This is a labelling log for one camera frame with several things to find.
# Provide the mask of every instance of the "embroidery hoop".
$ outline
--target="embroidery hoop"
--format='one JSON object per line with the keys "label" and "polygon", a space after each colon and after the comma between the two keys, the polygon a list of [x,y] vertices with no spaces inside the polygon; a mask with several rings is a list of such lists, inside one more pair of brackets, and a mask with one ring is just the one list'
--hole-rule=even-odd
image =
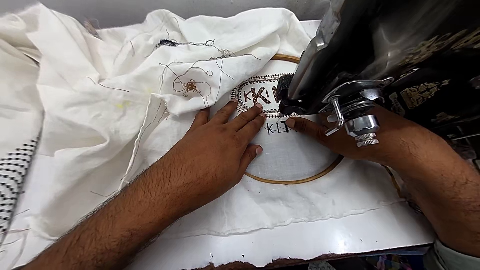
{"label": "embroidery hoop", "polygon": [[[282,60],[282,61],[293,62],[296,64],[300,62],[300,58],[296,56],[285,55],[285,54],[275,54],[270,60]],[[270,179],[265,179],[262,177],[252,175],[248,172],[245,172],[245,175],[257,181],[268,183],[268,184],[301,184],[301,183],[313,181],[331,172],[342,161],[342,159],[343,159],[343,156],[338,155],[338,157],[332,162],[332,164],[330,164],[325,170],[321,171],[320,173],[314,176],[310,176],[310,177],[299,179],[299,180],[290,180],[290,181],[270,180]]]}

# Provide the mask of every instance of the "sleeve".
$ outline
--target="sleeve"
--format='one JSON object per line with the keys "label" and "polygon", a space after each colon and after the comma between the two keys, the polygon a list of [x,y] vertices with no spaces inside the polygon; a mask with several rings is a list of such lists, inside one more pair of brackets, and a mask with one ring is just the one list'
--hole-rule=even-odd
{"label": "sleeve", "polygon": [[480,258],[456,252],[436,240],[425,254],[423,264],[426,270],[478,270]]}

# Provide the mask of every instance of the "sewing machine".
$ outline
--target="sewing machine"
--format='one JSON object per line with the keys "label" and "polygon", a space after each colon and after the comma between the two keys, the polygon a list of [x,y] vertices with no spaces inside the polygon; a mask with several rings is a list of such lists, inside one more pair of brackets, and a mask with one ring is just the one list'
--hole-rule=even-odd
{"label": "sewing machine", "polygon": [[327,112],[336,125],[326,135],[345,126],[363,147],[379,143],[381,123],[369,114],[377,102],[474,158],[465,139],[480,132],[479,7],[474,0],[331,1],[297,71],[278,82],[280,111]]}

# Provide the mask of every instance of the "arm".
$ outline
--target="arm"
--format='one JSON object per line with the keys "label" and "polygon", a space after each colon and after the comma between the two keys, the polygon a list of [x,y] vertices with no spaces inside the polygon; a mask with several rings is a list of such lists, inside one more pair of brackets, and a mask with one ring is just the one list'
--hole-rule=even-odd
{"label": "arm", "polygon": [[480,257],[478,172],[429,130],[381,107],[372,113],[381,124],[377,132],[380,143],[367,147],[356,147],[345,132],[325,136],[327,126],[304,118],[292,117],[286,123],[335,153],[392,167],[402,176],[440,240],[459,252]]}
{"label": "arm", "polygon": [[200,111],[164,157],[24,269],[122,268],[176,219],[236,185],[262,151],[248,143],[265,121],[253,106],[228,123],[236,107],[230,101],[210,121]]}

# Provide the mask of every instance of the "hairy forearm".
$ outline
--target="hairy forearm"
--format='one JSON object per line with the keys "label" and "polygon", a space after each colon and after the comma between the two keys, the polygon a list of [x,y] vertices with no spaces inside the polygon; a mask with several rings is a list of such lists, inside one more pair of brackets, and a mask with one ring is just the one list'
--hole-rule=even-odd
{"label": "hairy forearm", "polygon": [[129,260],[176,218],[170,179],[152,165],[24,269],[111,269]]}
{"label": "hairy forearm", "polygon": [[408,158],[391,162],[440,240],[480,257],[480,176],[437,135],[405,142]]}

